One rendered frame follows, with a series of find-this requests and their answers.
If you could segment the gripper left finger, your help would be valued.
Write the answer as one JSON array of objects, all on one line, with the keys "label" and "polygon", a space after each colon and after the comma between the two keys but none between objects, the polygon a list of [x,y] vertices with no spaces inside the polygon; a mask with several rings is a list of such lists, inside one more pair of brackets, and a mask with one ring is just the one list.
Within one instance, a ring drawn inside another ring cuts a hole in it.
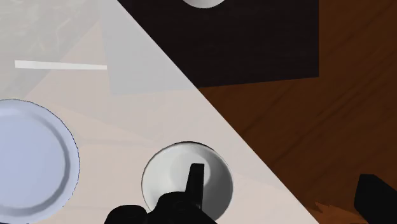
[{"label": "gripper left finger", "polygon": [[138,205],[114,208],[104,224],[217,224],[202,210],[204,164],[190,166],[183,192],[163,194],[151,212]]}]

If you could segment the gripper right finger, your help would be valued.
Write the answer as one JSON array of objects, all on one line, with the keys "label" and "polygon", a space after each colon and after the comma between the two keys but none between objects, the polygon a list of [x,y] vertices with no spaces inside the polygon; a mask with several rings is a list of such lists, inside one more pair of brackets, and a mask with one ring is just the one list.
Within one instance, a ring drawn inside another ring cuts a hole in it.
[{"label": "gripper right finger", "polygon": [[374,174],[360,174],[354,208],[368,224],[397,224],[397,190]]}]

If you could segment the white bowl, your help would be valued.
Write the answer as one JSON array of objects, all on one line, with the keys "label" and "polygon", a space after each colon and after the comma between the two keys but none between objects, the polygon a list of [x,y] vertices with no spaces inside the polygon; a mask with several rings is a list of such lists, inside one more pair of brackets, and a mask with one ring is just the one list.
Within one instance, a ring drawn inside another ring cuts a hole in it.
[{"label": "white bowl", "polygon": [[225,213],[233,194],[229,166],[210,147],[191,141],[172,144],[156,153],[147,163],[141,188],[149,210],[155,208],[163,194],[185,190],[193,163],[204,164],[204,212],[214,220]]}]

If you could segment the pale blue plate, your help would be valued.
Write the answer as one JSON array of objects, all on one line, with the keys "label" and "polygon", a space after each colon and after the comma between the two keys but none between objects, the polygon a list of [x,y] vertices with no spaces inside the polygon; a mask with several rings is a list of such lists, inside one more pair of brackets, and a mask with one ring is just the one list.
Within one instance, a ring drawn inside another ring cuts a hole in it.
[{"label": "pale blue plate", "polygon": [[0,224],[29,224],[59,212],[78,184],[73,135],[50,110],[0,100]]}]

